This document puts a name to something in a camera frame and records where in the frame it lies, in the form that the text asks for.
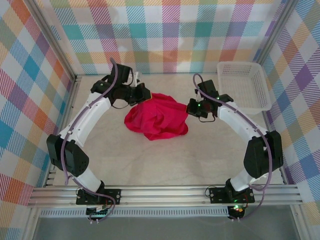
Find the plaid wall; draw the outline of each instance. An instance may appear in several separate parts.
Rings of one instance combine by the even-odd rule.
[[[143,73],[215,72],[252,61],[285,0],[38,0],[79,74],[105,74],[109,57]]]
[[[22,0],[0,0],[0,239],[19,237],[71,81]]]
[[[320,236],[320,1],[300,0],[265,64],[268,119],[282,137],[284,167]]]

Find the white plastic basket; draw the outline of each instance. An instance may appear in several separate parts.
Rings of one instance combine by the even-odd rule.
[[[246,114],[270,110],[271,101],[260,64],[221,61],[217,64],[219,94],[228,94]]]

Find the checkered pattern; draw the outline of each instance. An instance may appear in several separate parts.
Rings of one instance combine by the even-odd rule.
[[[267,115],[282,137],[286,175],[319,231],[320,1],[298,3],[263,67],[272,101]]]
[[[23,0],[0,0],[0,239],[18,239],[71,81]]]
[[[78,74],[105,74],[109,58],[143,73],[215,72],[252,61],[281,0],[41,0]]]

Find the red cloth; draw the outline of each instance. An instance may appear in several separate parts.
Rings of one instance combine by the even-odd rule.
[[[126,127],[143,133],[150,141],[170,139],[188,132],[187,106],[171,96],[152,93],[152,98],[133,107],[124,118]]]

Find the white floor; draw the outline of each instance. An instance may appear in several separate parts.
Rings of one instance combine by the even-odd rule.
[[[72,117],[85,103],[92,85],[101,78],[82,78]],[[213,79],[218,89],[215,74],[203,74],[203,78]],[[188,104],[190,98],[195,98],[192,74],[151,74],[143,75],[141,80],[152,92],[170,95],[180,103]],[[117,100],[115,106],[125,104]],[[124,118],[129,110],[129,106],[108,110],[83,148],[90,158],[90,169],[106,185],[224,184],[243,168],[247,143],[223,121],[201,123],[189,116],[187,135],[149,141],[143,134],[126,128]],[[265,127],[261,114],[252,119]],[[273,172],[271,183],[283,183],[279,170]],[[63,172],[58,170],[54,185],[63,184]]]

